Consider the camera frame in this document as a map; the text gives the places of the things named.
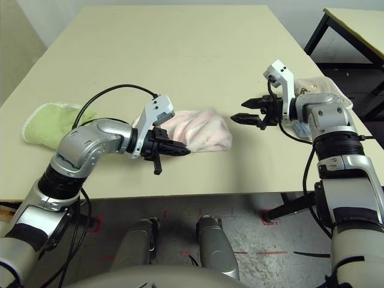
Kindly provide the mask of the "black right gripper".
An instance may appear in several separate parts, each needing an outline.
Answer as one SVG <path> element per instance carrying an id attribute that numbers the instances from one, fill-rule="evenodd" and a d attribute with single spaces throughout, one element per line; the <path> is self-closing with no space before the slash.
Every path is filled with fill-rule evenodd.
<path id="1" fill-rule="evenodd" d="M 260 109 L 265 117 L 261 120 L 259 115 L 237 113 L 230 117 L 232 121 L 241 125 L 252 125 L 265 130 L 268 126 L 277 126 L 282 120 L 283 100 L 276 95 L 264 95 L 261 98 L 251 98 L 241 104 L 248 109 Z"/>

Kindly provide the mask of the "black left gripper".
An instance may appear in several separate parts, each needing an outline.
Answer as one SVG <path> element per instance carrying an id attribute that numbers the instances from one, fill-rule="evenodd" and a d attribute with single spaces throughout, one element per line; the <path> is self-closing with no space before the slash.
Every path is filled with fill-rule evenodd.
<path id="1" fill-rule="evenodd" d="M 169 140 L 167 131 L 162 128 L 153 128 L 145 136 L 140 155 L 146 161 L 154 164 L 154 174 L 162 173 L 160 155 L 182 157 L 190 154 L 191 151 L 182 142 Z"/>

